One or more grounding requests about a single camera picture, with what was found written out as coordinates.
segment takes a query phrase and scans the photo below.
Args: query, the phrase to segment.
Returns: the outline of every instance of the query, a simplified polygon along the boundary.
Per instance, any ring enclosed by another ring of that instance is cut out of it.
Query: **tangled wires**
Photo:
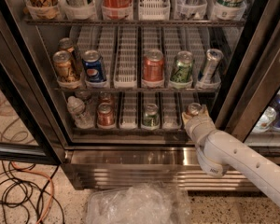
[[[4,221],[7,223],[7,209],[20,207],[26,212],[26,220],[24,223],[28,223],[31,220],[30,210],[33,209],[37,218],[36,224],[43,223],[43,220],[49,213],[49,209],[53,202],[56,202],[61,210],[62,223],[64,223],[64,213],[60,203],[54,198],[54,186],[52,178],[58,171],[58,166],[54,170],[51,176],[48,176],[42,172],[35,171],[35,164],[20,168],[15,162],[9,162],[8,165],[2,161],[2,167],[4,172],[0,174],[0,180],[6,177],[0,182],[0,205],[2,206]],[[40,188],[35,182],[23,180],[15,176],[15,173],[25,172],[26,174],[41,175],[47,179],[43,188]],[[46,191],[47,186],[50,184],[49,192]],[[21,197],[17,202],[11,201],[15,195],[17,198]],[[37,202],[33,203],[32,199],[37,197]]]

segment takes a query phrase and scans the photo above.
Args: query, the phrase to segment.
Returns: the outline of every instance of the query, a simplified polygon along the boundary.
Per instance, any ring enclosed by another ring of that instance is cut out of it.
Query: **plastic bottle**
[[[93,126],[91,114],[81,99],[70,96],[67,100],[67,109],[78,128],[88,129]]]

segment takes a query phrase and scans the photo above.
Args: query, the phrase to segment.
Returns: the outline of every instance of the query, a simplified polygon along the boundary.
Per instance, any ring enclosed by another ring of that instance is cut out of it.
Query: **speckled floor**
[[[49,165],[37,165],[34,170],[51,175],[55,167]],[[3,172],[0,162],[0,173]],[[34,181],[39,187],[43,187],[45,178],[37,175],[16,173],[17,177]],[[53,177],[55,198],[60,202],[66,224],[85,224],[88,201],[96,190],[74,190],[63,171],[59,169]],[[0,188],[0,197],[4,189],[10,185],[6,182]],[[19,189],[10,192],[8,199],[16,202],[23,198]],[[280,209],[261,193],[247,192],[190,192],[191,218],[189,223],[280,223]],[[29,203],[25,204],[30,210],[28,223],[36,223],[35,212]],[[22,224],[27,219],[27,213],[22,207],[5,207],[7,223]],[[0,224],[4,222],[3,208],[0,205]],[[44,223],[62,223],[62,212],[58,204],[53,203]]]

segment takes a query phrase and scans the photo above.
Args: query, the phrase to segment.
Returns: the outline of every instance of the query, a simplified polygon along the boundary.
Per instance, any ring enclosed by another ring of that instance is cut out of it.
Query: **robotic arm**
[[[188,136],[196,147],[198,162],[213,177],[222,177],[232,166],[280,207],[280,167],[228,133],[217,130],[203,109],[197,116],[183,113]]]

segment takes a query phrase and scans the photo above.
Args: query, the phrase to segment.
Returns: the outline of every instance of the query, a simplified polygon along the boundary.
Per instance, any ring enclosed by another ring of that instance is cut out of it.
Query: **black cable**
[[[0,178],[1,178],[2,175],[5,175],[7,177],[7,179],[0,182],[0,188],[3,185],[5,185],[6,182],[8,182],[8,181],[12,182],[12,184],[9,185],[4,190],[4,192],[3,192],[3,194],[0,198],[0,205],[2,206],[5,223],[7,223],[6,207],[8,207],[8,208],[17,208],[17,207],[23,208],[25,210],[25,212],[27,213],[27,219],[25,220],[25,223],[28,223],[31,215],[30,215],[30,212],[29,212],[28,208],[25,206],[26,203],[29,203],[34,208],[37,219],[39,219],[41,214],[42,214],[42,211],[43,211],[44,194],[47,194],[48,196],[50,196],[50,193],[48,193],[46,191],[46,188],[49,184],[49,181],[47,181],[46,184],[44,185],[44,187],[41,189],[34,182],[22,180],[22,179],[20,179],[16,176],[14,176],[14,173],[16,173],[16,172],[23,172],[25,169],[26,170],[27,169],[32,170],[33,168],[35,168],[35,164],[33,164],[29,167],[15,169],[15,168],[13,168],[12,163],[10,162],[8,164],[8,169],[7,169],[4,162],[2,161],[2,168],[3,168],[4,172],[2,172],[0,174]],[[50,176],[50,179],[52,179],[56,175],[58,169],[59,169],[59,166],[56,167],[53,174]],[[20,188],[22,190],[22,192],[24,193],[24,197],[22,198],[22,200],[12,203],[12,202],[8,201],[8,196],[10,196],[10,192],[12,190],[14,190],[15,188]],[[36,207],[34,206],[34,204],[31,201],[31,198],[34,194],[34,189],[39,191]],[[62,224],[64,224],[65,222],[64,222],[63,208],[54,196],[52,197],[52,199],[53,199],[54,202],[56,202],[56,204],[58,204],[58,206],[61,210]]]

